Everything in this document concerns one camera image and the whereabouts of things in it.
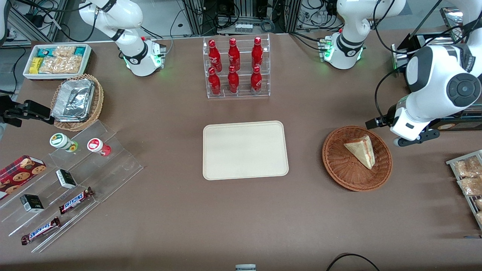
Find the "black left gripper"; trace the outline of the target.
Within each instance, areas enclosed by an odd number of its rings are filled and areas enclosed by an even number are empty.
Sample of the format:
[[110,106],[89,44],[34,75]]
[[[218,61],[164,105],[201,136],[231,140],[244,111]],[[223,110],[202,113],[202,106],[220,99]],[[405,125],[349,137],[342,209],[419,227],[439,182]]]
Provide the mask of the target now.
[[393,122],[395,119],[394,114],[386,114],[382,115],[378,118],[374,118],[371,120],[368,120],[365,122],[365,126],[367,130],[372,130],[375,128],[381,128],[381,127],[392,127]]

